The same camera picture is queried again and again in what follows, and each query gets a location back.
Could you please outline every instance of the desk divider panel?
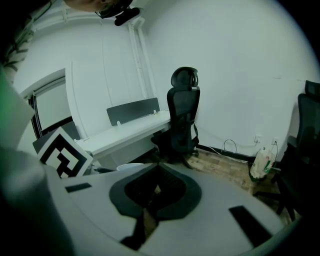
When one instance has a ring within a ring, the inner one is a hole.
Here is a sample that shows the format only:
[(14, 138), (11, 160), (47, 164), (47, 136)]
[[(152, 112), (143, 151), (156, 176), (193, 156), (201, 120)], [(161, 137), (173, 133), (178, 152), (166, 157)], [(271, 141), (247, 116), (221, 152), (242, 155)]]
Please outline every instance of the desk divider panel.
[(154, 111), (160, 111), (158, 98), (139, 100), (106, 109), (112, 126), (116, 126), (117, 122), (124, 124), (142, 118), (153, 114)]

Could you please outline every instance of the chair headrest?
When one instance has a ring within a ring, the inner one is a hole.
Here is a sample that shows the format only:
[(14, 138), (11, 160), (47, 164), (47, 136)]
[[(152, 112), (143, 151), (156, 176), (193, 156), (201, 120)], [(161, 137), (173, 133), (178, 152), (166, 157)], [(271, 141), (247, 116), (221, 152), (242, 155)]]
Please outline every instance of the chair headrest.
[(320, 100), (320, 83), (306, 80), (304, 90), (308, 97)]
[(173, 87), (197, 87), (198, 86), (198, 70), (193, 67), (183, 66), (178, 68), (171, 77)]

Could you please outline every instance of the bag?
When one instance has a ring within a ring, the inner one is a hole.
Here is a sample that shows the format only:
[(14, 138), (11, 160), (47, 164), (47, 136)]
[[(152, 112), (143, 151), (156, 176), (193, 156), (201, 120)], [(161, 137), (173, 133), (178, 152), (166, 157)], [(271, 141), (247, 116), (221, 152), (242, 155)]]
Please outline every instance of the bag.
[(260, 149), (256, 154), (253, 165), (250, 169), (250, 175), (255, 180), (260, 180), (264, 178), (268, 172), (270, 172), (271, 167), (276, 161), (276, 156), (269, 149), (268, 151), (264, 147)]

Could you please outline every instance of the black office chair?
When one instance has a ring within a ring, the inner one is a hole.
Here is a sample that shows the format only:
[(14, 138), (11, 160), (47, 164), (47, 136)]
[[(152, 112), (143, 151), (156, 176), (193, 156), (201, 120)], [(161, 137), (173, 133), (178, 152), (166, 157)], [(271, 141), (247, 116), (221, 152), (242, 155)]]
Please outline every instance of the black office chair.
[[(198, 155), (195, 147), (199, 144), (195, 118), (200, 99), (197, 70), (192, 67), (180, 67), (172, 75), (173, 88), (167, 93), (170, 111), (170, 129), (155, 135), (151, 141), (156, 144), (161, 154), (169, 157), (169, 163), (179, 158), (192, 169), (183, 155)], [(194, 126), (196, 137), (192, 139), (191, 127)]]
[(316, 170), (320, 170), (320, 83), (306, 81), (305, 94), (298, 96), (298, 107), (298, 135), (288, 137), (281, 172), (271, 180), (277, 182), (280, 194), (260, 191), (255, 194), (278, 200), (277, 214), (286, 207), (291, 220), (295, 219), (294, 209), (304, 215), (312, 207), (306, 200), (314, 195), (312, 180)]

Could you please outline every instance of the wooden floor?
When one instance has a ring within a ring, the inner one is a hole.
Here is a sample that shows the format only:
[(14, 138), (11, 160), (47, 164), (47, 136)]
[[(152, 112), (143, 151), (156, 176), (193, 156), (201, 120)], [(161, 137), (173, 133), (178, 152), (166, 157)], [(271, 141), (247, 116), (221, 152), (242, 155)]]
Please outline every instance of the wooden floor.
[[(136, 163), (154, 163), (157, 158), (159, 159), (156, 153), (149, 153), (136, 159)], [(198, 171), (224, 177), (230, 182), (237, 184), (240, 188), (251, 195), (257, 191), (279, 193), (277, 184), (271, 183), (271, 179), (275, 174), (272, 171), (268, 173), (265, 180), (252, 182), (249, 177), (250, 165), (248, 163), (240, 162), (237, 159), (221, 156), (201, 149), (199, 149), (198, 157), (191, 156), (187, 161), (194, 168), (195, 172)], [(183, 166), (179, 161), (176, 161), (173, 164)], [(258, 199), (268, 205), (275, 212), (277, 211), (279, 202), (260, 196)], [(282, 211), (280, 218), (286, 225), (291, 223), (291, 219), (286, 208)]]

